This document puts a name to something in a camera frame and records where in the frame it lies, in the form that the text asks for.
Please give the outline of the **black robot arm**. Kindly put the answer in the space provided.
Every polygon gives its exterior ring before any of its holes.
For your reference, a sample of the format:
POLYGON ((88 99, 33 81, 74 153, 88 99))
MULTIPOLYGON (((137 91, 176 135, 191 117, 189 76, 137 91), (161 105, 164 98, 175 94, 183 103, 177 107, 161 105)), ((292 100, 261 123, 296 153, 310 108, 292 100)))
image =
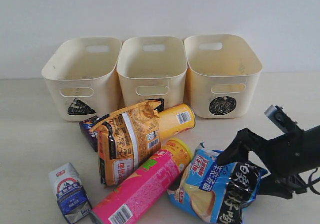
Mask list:
POLYGON ((318 195, 314 185, 319 178, 312 175, 304 181, 301 173, 320 169, 320 128, 309 130, 296 128, 273 139, 265 139, 244 128, 237 132, 231 144, 217 157, 219 166, 234 162, 248 162, 253 151, 270 174, 262 178, 258 194, 292 199, 293 193, 303 194, 311 190, 318 195))

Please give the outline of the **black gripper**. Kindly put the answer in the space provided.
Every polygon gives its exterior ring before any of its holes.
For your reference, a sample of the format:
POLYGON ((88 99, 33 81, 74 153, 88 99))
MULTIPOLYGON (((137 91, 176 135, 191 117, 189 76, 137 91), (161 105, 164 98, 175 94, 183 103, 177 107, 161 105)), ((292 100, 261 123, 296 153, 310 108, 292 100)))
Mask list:
POLYGON ((260 181, 258 195, 292 199, 289 183, 310 170, 310 130, 295 129, 273 139, 264 139, 248 128, 237 132, 231 144, 218 155, 217 164, 247 162, 253 151, 270 171, 260 181))

